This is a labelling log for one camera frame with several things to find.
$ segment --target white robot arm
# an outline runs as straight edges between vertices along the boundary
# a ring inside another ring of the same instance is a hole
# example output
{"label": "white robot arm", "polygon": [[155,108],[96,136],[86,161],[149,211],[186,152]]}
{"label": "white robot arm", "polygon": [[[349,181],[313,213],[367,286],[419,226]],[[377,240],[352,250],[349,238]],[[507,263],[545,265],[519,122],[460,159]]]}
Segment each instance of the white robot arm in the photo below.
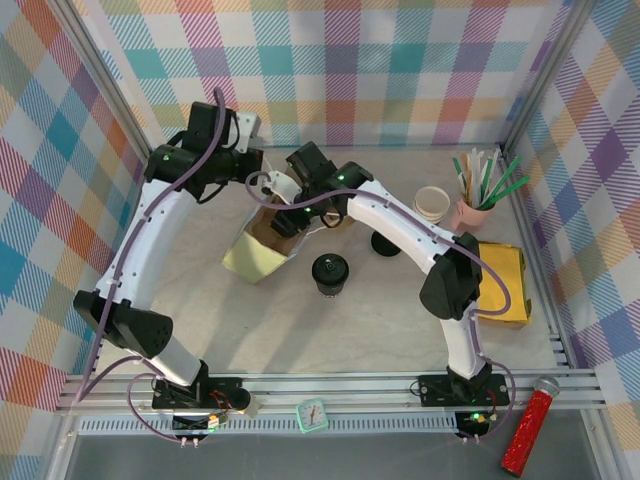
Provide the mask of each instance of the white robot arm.
{"label": "white robot arm", "polygon": [[[156,384],[162,383],[164,390],[156,396],[160,397],[160,400],[170,399],[168,403],[171,405],[183,408],[206,407],[207,403],[211,402],[207,392],[214,387],[216,389],[221,387],[217,384],[207,383],[211,380],[208,377],[208,367],[202,360],[187,351],[173,336],[171,319],[150,311],[156,281],[175,234],[180,230],[186,215],[199,203],[204,185],[221,183],[220,171],[225,172],[224,181],[226,182],[229,180],[244,181],[250,173],[259,170],[262,152],[256,153],[259,151],[250,149],[246,146],[246,142],[243,145],[247,150],[246,153],[235,155],[239,152],[225,152],[229,158],[219,158],[217,162],[212,162],[215,168],[203,168],[204,175],[206,175],[205,180],[200,179],[191,185],[186,185],[180,191],[171,192],[154,210],[152,216],[146,219],[147,224],[142,229],[141,235],[134,243],[124,263],[123,273],[119,279],[118,289],[110,310],[105,338],[116,346],[146,358],[163,373],[165,381],[158,381]],[[171,183],[172,178],[167,178],[167,172],[173,172],[174,175],[179,175],[182,172],[181,169],[175,169],[172,161],[167,160],[167,157],[172,160],[181,154],[178,151],[180,149],[174,148],[169,151],[163,147],[167,146],[160,147],[152,154],[150,167],[145,172],[148,182],[143,186],[132,225],[135,225],[137,220],[144,216],[145,206]],[[309,165],[303,164],[310,151],[316,156],[316,160],[318,160],[318,155],[321,159],[317,165],[307,170],[306,167]],[[464,268],[467,268],[468,272],[466,270],[463,273],[457,271],[455,264],[460,261],[460,258],[452,257],[451,249],[433,241],[416,228],[412,222],[407,221],[405,217],[410,215],[414,220],[427,225],[441,238],[451,242],[458,242],[460,239],[448,231],[425,222],[411,209],[393,198],[380,182],[373,179],[366,170],[358,165],[347,164],[340,170],[335,167],[323,170],[327,162],[331,166],[333,164],[324,158],[314,144],[308,144],[301,148],[288,160],[294,169],[297,167],[296,173],[303,180],[303,187],[301,189],[292,188],[291,182],[288,181],[289,178],[279,172],[272,172],[271,178],[275,178],[275,174],[279,173],[282,176],[281,180],[283,180],[279,182],[280,187],[278,187],[278,182],[273,181],[263,185],[263,187],[271,188],[274,191],[278,188],[282,189],[282,191],[274,193],[277,193],[285,203],[297,203],[305,196],[306,198],[314,198],[319,193],[315,187],[323,183],[325,191],[327,191],[326,185],[329,185],[328,189],[339,189],[346,185],[350,188],[355,187],[361,192],[376,194],[387,199],[388,202],[401,206],[405,213],[404,216],[398,214],[394,209],[385,208],[384,204],[371,200],[366,195],[354,195],[348,199],[336,197],[339,199],[337,202],[321,205],[319,210],[314,208],[304,209],[304,211],[297,209],[290,212],[278,212],[272,222],[272,228],[284,236],[295,235],[308,227],[313,216],[322,214],[322,210],[329,206],[336,208],[341,214],[349,215],[355,220],[369,225],[402,249],[427,275],[420,299],[427,309],[441,319],[440,322],[449,349],[448,372],[452,385],[456,384],[454,391],[457,389],[458,396],[463,399],[481,388],[491,374],[491,367],[474,348],[471,332],[471,322],[474,320],[469,315],[469,312],[475,308],[475,300],[477,299],[479,269],[475,270],[477,272],[475,276],[469,273],[470,270],[466,264]],[[249,163],[250,167],[242,168],[243,162]],[[326,177],[322,182],[319,181],[319,171],[324,172],[322,176]],[[115,265],[121,253],[121,251],[117,253],[112,265]],[[102,313],[106,292],[113,283],[111,269],[99,280],[93,292],[78,292],[74,300],[76,310],[94,328]],[[465,275],[473,277],[468,278],[469,281],[466,283],[467,286],[472,285],[470,293],[465,293],[464,289],[458,288],[459,284],[456,283],[461,276]],[[445,285],[448,280],[451,280],[450,277],[453,277],[454,280],[453,292],[448,291],[449,287]],[[439,305],[432,309],[430,305],[434,301]],[[226,391],[229,395],[234,394],[233,392],[239,392],[240,397],[243,395],[246,397],[246,391],[242,391],[242,389],[233,387]],[[237,408],[239,404],[246,403],[245,400],[246,398],[231,399],[229,404]]]}
{"label": "white robot arm", "polygon": [[[451,232],[429,224],[387,192],[379,181],[367,181],[358,190],[375,193],[380,197],[386,198],[389,202],[400,206],[418,221],[427,224],[439,237],[451,242],[454,241],[454,235]],[[426,275],[429,274],[434,266],[435,259],[443,257],[447,253],[448,247],[434,242],[422,231],[407,222],[404,217],[398,215],[394,210],[384,208],[384,205],[380,205],[375,200],[356,195],[347,202],[347,213],[354,220],[363,222],[379,232],[409,255]],[[475,308],[476,301],[472,300],[467,305],[465,315],[460,320],[453,318],[440,319],[449,350],[448,367],[464,379],[476,377],[486,365],[484,359],[475,351],[471,336],[470,322],[475,320],[471,318],[468,312]]]}

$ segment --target cable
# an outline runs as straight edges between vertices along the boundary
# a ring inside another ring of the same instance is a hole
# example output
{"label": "cable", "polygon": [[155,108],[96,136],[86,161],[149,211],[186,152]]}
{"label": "cable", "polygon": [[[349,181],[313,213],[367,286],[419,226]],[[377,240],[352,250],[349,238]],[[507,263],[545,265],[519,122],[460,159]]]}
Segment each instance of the cable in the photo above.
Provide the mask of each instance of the cable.
{"label": "cable", "polygon": [[340,225],[342,225],[342,221],[344,220],[344,215],[341,213],[338,213],[339,218],[338,221],[334,224],[329,224],[329,222],[327,222],[327,220],[324,218],[326,214],[324,215],[320,215],[320,221],[322,222],[322,224],[327,227],[327,228],[338,228]]}
{"label": "cable", "polygon": [[264,156],[262,157],[262,161],[263,161],[264,163],[266,163],[266,164],[267,164],[267,167],[269,167],[269,171],[270,171],[270,172],[273,172],[273,167],[272,167],[272,166],[271,166],[271,164],[269,163],[269,160],[267,160],[267,156],[266,156],[266,155],[264,155]]}
{"label": "cable", "polygon": [[86,396],[84,390],[89,383],[89,377],[91,376],[91,371],[93,369],[93,365],[95,364],[96,358],[98,357],[98,350],[100,349],[100,342],[102,337],[104,336],[104,330],[107,325],[107,318],[109,317],[109,311],[111,310],[111,305],[113,303],[113,299],[116,294],[116,289],[118,288],[118,280],[122,276],[122,268],[124,267],[124,262],[129,255],[131,247],[135,242],[136,238],[140,234],[142,228],[147,224],[147,218],[151,216],[156,207],[162,202],[167,195],[171,192],[179,188],[184,182],[186,182],[193,174],[195,174],[202,165],[207,161],[207,159],[214,152],[218,143],[220,142],[220,137],[222,136],[222,130],[224,128],[224,123],[226,120],[226,105],[224,94],[219,87],[215,87],[213,90],[213,95],[216,99],[216,103],[218,104],[218,113],[216,116],[216,130],[213,134],[213,139],[211,143],[207,147],[207,150],[202,154],[200,159],[196,163],[194,163],[189,170],[187,170],[180,178],[178,178],[175,182],[165,188],[160,195],[158,195],[153,201],[149,204],[147,209],[144,211],[143,218],[138,220],[138,223],[133,227],[131,231],[131,235],[125,241],[120,256],[115,264],[115,268],[113,271],[113,282],[111,283],[111,287],[107,292],[107,298],[105,299],[105,304],[102,309],[102,314],[100,315],[100,321],[98,322],[98,328],[96,330],[96,337],[93,342],[93,346],[91,347],[91,352],[89,353],[89,358],[87,360],[87,365],[84,369],[84,373],[82,375],[82,380],[80,382],[80,386],[78,387],[78,391],[73,399],[73,405],[76,405],[79,399],[83,396]]}
{"label": "cable", "polygon": [[486,433],[484,435],[484,437],[487,437],[487,435],[492,435],[496,431],[500,430],[502,428],[502,426],[506,423],[506,420],[508,419],[509,415],[511,415],[511,412],[513,410],[513,406],[515,404],[516,391],[517,391],[516,390],[516,381],[515,381],[515,378],[514,378],[513,374],[511,373],[511,370],[509,370],[503,364],[491,360],[489,357],[485,356],[484,352],[482,352],[482,350],[480,349],[480,342],[478,340],[478,332],[476,330],[476,321],[475,321],[475,319],[477,318],[478,315],[496,315],[496,316],[498,316],[498,315],[502,315],[502,314],[508,312],[509,309],[511,308],[511,295],[509,293],[509,289],[507,288],[507,286],[504,283],[504,281],[502,280],[502,278],[500,278],[500,276],[496,273],[496,271],[493,270],[489,265],[487,265],[487,263],[484,260],[482,260],[479,256],[477,256],[473,252],[470,252],[466,248],[458,245],[457,243],[454,243],[454,242],[451,242],[451,241],[449,241],[449,240],[447,240],[445,238],[442,238],[435,231],[431,230],[427,225],[425,225],[421,220],[414,218],[413,215],[411,215],[410,213],[406,212],[403,208],[400,208],[398,205],[396,205],[393,202],[389,202],[386,198],[381,197],[380,195],[377,195],[377,194],[372,193],[372,192],[363,191],[363,190],[357,190],[357,189],[354,189],[354,188],[343,188],[343,189],[340,189],[340,190],[334,190],[334,191],[331,191],[331,192],[323,193],[322,195],[318,195],[317,197],[311,198],[311,199],[306,200],[304,202],[295,203],[295,204],[292,204],[292,205],[278,205],[278,204],[272,204],[272,203],[269,203],[269,202],[263,200],[262,198],[257,196],[254,193],[253,189],[251,188],[251,182],[253,181],[253,179],[257,178],[257,177],[262,177],[262,176],[269,177],[269,174],[266,173],[266,172],[254,172],[251,175],[249,175],[247,177],[246,181],[245,181],[245,188],[247,189],[247,192],[249,193],[249,196],[251,198],[253,198],[254,201],[256,201],[257,203],[262,205],[263,207],[271,208],[273,210],[295,210],[295,209],[298,209],[298,208],[310,207],[310,206],[315,205],[315,204],[317,204],[317,203],[319,203],[319,202],[321,202],[323,200],[327,200],[327,199],[329,199],[331,197],[335,197],[335,196],[338,196],[338,195],[361,195],[361,196],[364,196],[365,198],[369,198],[371,200],[375,200],[375,201],[379,202],[382,205],[388,206],[388,208],[390,208],[391,210],[395,211],[398,215],[400,215],[403,218],[405,218],[409,223],[411,223],[413,226],[415,226],[416,228],[421,230],[423,233],[425,233],[433,241],[440,242],[441,244],[445,245],[446,247],[452,248],[453,250],[455,250],[455,251],[463,254],[467,258],[469,258],[471,261],[475,262],[477,265],[480,266],[480,268],[482,268],[484,271],[486,271],[495,280],[495,282],[498,284],[498,286],[502,290],[502,293],[504,294],[504,298],[505,298],[504,307],[502,307],[502,308],[500,308],[500,309],[498,309],[496,311],[482,310],[482,309],[476,308],[475,310],[472,310],[471,312],[469,312],[469,315],[471,317],[469,323],[471,324],[471,339],[472,339],[472,342],[473,342],[473,348],[475,350],[475,353],[479,357],[483,358],[490,365],[498,367],[498,368],[501,368],[502,370],[504,370],[505,373],[507,374],[507,376],[509,377],[510,382],[511,382],[512,394],[511,394],[511,401],[509,402],[509,407],[507,408],[507,412],[502,417],[502,421],[496,427],[494,427],[493,430],[491,430],[490,432]]}
{"label": "cable", "polygon": [[[225,402],[227,402],[227,408],[222,408],[222,404],[220,403],[220,399],[218,398],[218,395],[221,395],[224,397]],[[229,413],[229,409],[231,408],[231,402],[229,402],[229,397],[227,397],[227,394],[220,391],[220,390],[214,390],[213,392],[211,392],[209,394],[210,397],[213,397],[216,401],[216,403],[218,404],[218,409],[220,409],[220,412],[222,413],[222,415],[227,415],[227,413]]]}
{"label": "cable", "polygon": [[236,112],[233,112],[231,114],[231,118],[233,118],[233,122],[236,124],[236,139],[228,147],[221,148],[221,150],[225,152],[233,151],[238,146],[238,142],[240,141],[240,125],[238,124],[238,114]]}
{"label": "cable", "polygon": [[172,437],[171,435],[167,435],[166,433],[162,433],[160,430],[157,430],[156,428],[152,427],[149,423],[145,421],[144,418],[142,418],[142,416],[140,416],[136,408],[133,406],[133,401],[131,400],[131,389],[133,388],[133,385],[142,378],[149,378],[149,377],[153,378],[155,376],[156,375],[154,373],[141,373],[139,375],[136,375],[133,378],[133,380],[131,380],[129,385],[127,385],[127,404],[129,405],[129,408],[131,409],[131,413],[133,413],[133,416],[136,417],[138,421],[142,423],[142,425],[144,425],[144,427],[147,430],[151,431],[152,433],[154,433],[160,438],[164,438],[165,440],[169,440],[170,442],[177,443],[178,445],[182,445],[182,440],[178,440],[177,438]]}
{"label": "cable", "polygon": [[416,396],[416,397],[419,397],[419,396],[420,396],[420,394],[419,394],[419,393],[416,393],[416,392],[414,392],[414,391],[413,391],[413,386],[414,386],[416,383],[418,383],[418,380],[416,380],[416,381],[415,381],[415,382],[413,382],[411,385],[409,385],[409,391],[411,392],[411,395]]}
{"label": "cable", "polygon": [[218,195],[218,194],[222,191],[222,189],[223,189],[224,187],[226,187],[226,186],[227,186],[227,184],[226,184],[226,183],[223,183],[223,184],[222,184],[222,185],[220,185],[218,188],[216,188],[216,189],[215,189],[215,191],[214,191],[213,193],[211,193],[210,195],[208,195],[208,196],[206,196],[206,197],[204,197],[204,198],[201,198],[200,200],[196,200],[196,203],[197,203],[198,205],[204,205],[205,203],[207,203],[207,202],[209,202],[209,201],[213,200],[213,199],[215,198],[215,196],[216,196],[216,195]]}
{"label": "cable", "polygon": [[96,378],[94,378],[91,381],[91,383],[87,386],[87,388],[84,389],[84,392],[82,393],[82,396],[80,397],[78,402],[81,402],[82,400],[84,400],[85,397],[87,395],[89,395],[89,393],[91,393],[91,390],[93,390],[95,388],[95,386],[98,383],[100,383],[104,377],[106,377],[109,373],[111,373],[111,371],[113,369],[115,369],[116,367],[119,367],[120,365],[122,365],[124,363],[135,362],[136,360],[137,361],[142,360],[141,363],[143,363],[147,368],[153,370],[158,375],[162,375],[162,372],[160,370],[158,370],[152,363],[150,363],[148,360],[146,360],[146,359],[144,359],[142,357],[139,357],[137,355],[129,355],[128,357],[122,357],[121,359],[116,360],[111,365],[109,365],[107,368],[105,368],[102,372],[100,372],[100,375],[98,375]]}
{"label": "cable", "polygon": [[180,130],[178,133],[176,133],[173,137],[169,139],[169,141],[167,142],[167,145],[171,145],[172,147],[175,147],[178,144],[178,142],[180,142],[184,138],[185,133],[186,132],[184,130]]}
{"label": "cable", "polygon": [[305,235],[305,237],[308,237],[309,235],[313,235],[314,233],[319,232],[320,230],[326,230],[327,227],[318,227],[315,230],[311,230],[310,232],[307,232],[307,234]]}
{"label": "cable", "polygon": [[489,394],[489,396],[491,397],[491,401],[493,402],[493,409],[491,410],[491,415],[495,415],[496,411],[498,410],[498,400],[496,399],[496,394],[493,393],[493,390],[488,390],[487,389],[487,393]]}

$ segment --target black mounting bracket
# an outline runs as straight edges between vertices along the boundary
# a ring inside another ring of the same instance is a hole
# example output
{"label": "black mounting bracket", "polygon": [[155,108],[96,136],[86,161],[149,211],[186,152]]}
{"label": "black mounting bracket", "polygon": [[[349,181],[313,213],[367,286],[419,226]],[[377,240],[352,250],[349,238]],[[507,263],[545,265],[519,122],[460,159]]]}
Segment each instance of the black mounting bracket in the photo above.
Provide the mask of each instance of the black mounting bracket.
{"label": "black mounting bracket", "polygon": [[153,390],[154,410],[244,410],[251,403],[251,394],[242,388],[239,377],[203,376],[190,387],[156,380]]}
{"label": "black mounting bracket", "polygon": [[493,407],[494,399],[489,392],[495,395],[495,404],[498,407],[509,405],[509,392],[504,375],[492,373],[483,388],[478,390],[464,403],[456,396],[451,387],[449,375],[420,375],[418,377],[418,392],[420,403],[423,407]]}

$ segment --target clock face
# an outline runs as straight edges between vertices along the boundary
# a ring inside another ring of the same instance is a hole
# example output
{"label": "clock face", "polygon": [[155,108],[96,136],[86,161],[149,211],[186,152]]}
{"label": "clock face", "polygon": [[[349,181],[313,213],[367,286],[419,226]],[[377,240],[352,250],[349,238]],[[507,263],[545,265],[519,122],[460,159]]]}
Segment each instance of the clock face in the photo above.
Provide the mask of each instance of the clock face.
{"label": "clock face", "polygon": [[310,400],[298,406],[298,421],[302,431],[327,426],[327,412],[320,400]]}

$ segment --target metal frame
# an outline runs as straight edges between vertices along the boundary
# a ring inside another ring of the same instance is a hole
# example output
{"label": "metal frame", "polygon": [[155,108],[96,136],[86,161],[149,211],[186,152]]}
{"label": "metal frame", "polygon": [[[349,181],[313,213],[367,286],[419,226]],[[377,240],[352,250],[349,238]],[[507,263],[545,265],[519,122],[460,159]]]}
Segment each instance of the metal frame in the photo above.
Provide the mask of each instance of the metal frame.
{"label": "metal frame", "polygon": [[504,142],[505,152],[511,152],[526,131],[536,109],[540,106],[549,85],[553,83],[564,63],[571,47],[575,43],[582,27],[589,19],[591,11],[598,0],[575,0],[569,11],[562,30],[553,42],[547,59],[540,68],[536,80],[527,95],[522,109],[513,121],[513,125]]}
{"label": "metal frame", "polygon": [[[542,66],[534,86],[527,96],[523,108],[514,120],[504,144],[504,151],[513,150],[529,125],[535,110],[555,79],[582,26],[587,21],[597,0],[576,1],[569,13],[562,31],[555,40],[551,52]],[[136,153],[146,158],[150,145],[135,116],[131,112],[116,81],[102,59],[95,43],[91,39],[84,22],[79,17],[75,7],[69,0],[48,0],[48,4],[72,44],[79,53],[82,61],[104,95],[109,107],[120,122],[125,134]],[[561,393],[552,403],[553,409],[578,409],[582,412],[585,427],[592,444],[593,454],[603,478],[607,480],[631,478],[624,454],[617,443],[617,437],[612,429],[611,420],[605,410],[605,400],[593,370],[572,369],[576,365],[576,358],[568,343],[568,336],[560,319],[557,305],[554,302],[552,290],[546,278],[542,258],[536,248],[535,238],[527,228],[528,216],[523,198],[519,195],[510,196],[511,207],[518,222],[518,229],[523,241],[523,250],[527,262],[532,270],[535,288],[538,289],[541,308],[548,321],[550,342],[558,363],[557,369],[551,370],[522,370],[515,371],[518,391],[516,394],[516,409],[523,409],[532,391],[535,378],[542,374],[552,375],[560,381]],[[415,378],[424,373],[369,373],[369,374],[334,374],[334,375],[245,375],[245,387],[252,391],[263,403],[259,418],[271,420],[287,420],[287,415],[294,411],[298,403],[322,396],[327,411],[342,418],[381,418],[381,416],[398,419],[411,419],[430,415],[446,416],[452,411],[464,408],[429,409],[419,405],[408,386]],[[41,462],[39,478],[60,479],[66,475],[71,453],[77,435],[102,434],[120,428],[119,431],[141,433],[135,427],[125,428],[124,425],[133,417],[128,411],[125,400],[126,386],[131,381],[131,375],[111,375],[98,385],[87,399],[80,405],[71,408],[71,401],[79,385],[79,377],[69,377],[64,387],[59,404],[59,412],[55,416],[54,426],[49,432],[46,448]],[[134,402],[140,405],[146,418],[151,421],[165,421],[168,412],[151,411],[152,391],[148,382],[138,384],[133,389]],[[108,423],[108,427],[93,430],[87,425],[87,419],[109,419],[123,423]],[[272,433],[286,430],[271,423],[267,427]]]}
{"label": "metal frame", "polygon": [[[410,385],[419,375],[440,373],[443,372],[244,375],[244,387],[263,404],[257,417],[257,421],[263,423],[247,424],[244,417],[235,414],[232,415],[232,420],[236,420],[237,426],[230,428],[228,433],[236,430],[237,433],[246,433],[247,428],[253,428],[270,434],[293,434],[290,422],[295,406],[319,396],[323,398],[327,413],[338,422],[351,422],[346,425],[335,423],[332,433],[452,431],[450,418],[453,412],[472,411],[473,408],[424,408],[420,406],[419,399],[409,391]],[[606,406],[593,370],[517,370],[513,373],[517,387],[514,408],[517,410],[526,408],[533,383],[540,375],[552,375],[560,383],[560,394],[551,404],[554,410],[598,412]],[[78,435],[113,434],[114,430],[118,433],[122,430],[125,434],[150,435],[146,430],[132,426],[134,417],[129,411],[125,395],[133,378],[134,375],[110,375],[80,405],[71,408],[81,377],[69,377],[58,406],[55,428],[51,429],[47,439],[48,447],[42,462],[44,468],[39,478],[57,480],[65,477]],[[166,429],[168,414],[171,412],[150,410],[153,396],[150,382],[136,384],[132,392],[134,404],[145,419],[155,421],[154,426]],[[376,423],[389,418],[392,421],[386,424]],[[438,423],[437,418],[445,423]],[[416,425],[416,419],[423,422],[422,426]],[[103,423],[96,426],[92,422]]]}
{"label": "metal frame", "polygon": [[66,0],[47,0],[47,5],[69,37],[73,48],[122,127],[136,155],[146,160],[151,152],[151,145],[73,3]]}

